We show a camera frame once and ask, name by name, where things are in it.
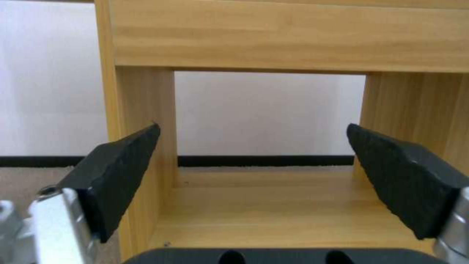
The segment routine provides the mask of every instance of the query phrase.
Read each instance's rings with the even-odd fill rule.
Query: metal bracket
[[[450,264],[469,264],[469,187],[463,188],[433,250]]]

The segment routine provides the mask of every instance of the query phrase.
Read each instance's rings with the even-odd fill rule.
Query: silver metal part
[[[21,219],[0,201],[0,264],[92,264],[96,244],[72,189],[43,188]]]
[[[433,250],[450,264],[469,264],[469,187],[460,196]]]
[[[0,263],[30,264],[36,261],[31,221],[21,219],[10,201],[0,201]]]
[[[34,201],[30,206],[40,264],[92,264],[95,241],[72,189]]]

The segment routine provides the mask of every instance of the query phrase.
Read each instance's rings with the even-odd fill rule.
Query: wooden leg
[[[112,101],[115,109],[114,113],[107,111],[112,123],[108,129],[116,130],[109,134],[121,138],[152,122],[161,126],[148,170],[119,227],[124,261],[148,249],[177,173],[174,73],[150,67],[116,67],[115,74],[115,87],[105,90],[106,105]]]
[[[360,125],[422,144],[469,176],[467,74],[369,74]],[[358,163],[355,174],[363,174]]]

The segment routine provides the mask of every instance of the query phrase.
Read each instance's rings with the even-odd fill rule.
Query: black foam pad
[[[72,188],[92,233],[106,242],[142,181],[159,137],[151,125],[119,141],[97,146],[60,183]]]
[[[381,201],[418,239],[438,236],[469,179],[426,148],[356,124],[347,136]]]

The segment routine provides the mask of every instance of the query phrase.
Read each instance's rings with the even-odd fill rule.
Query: black edge trim
[[[180,167],[333,166],[352,165],[352,155],[179,156]]]
[[[84,156],[0,156],[0,167],[76,166]],[[179,156],[180,167],[334,166],[352,165],[352,155]]]
[[[76,166],[84,156],[0,156],[0,167],[51,168]]]

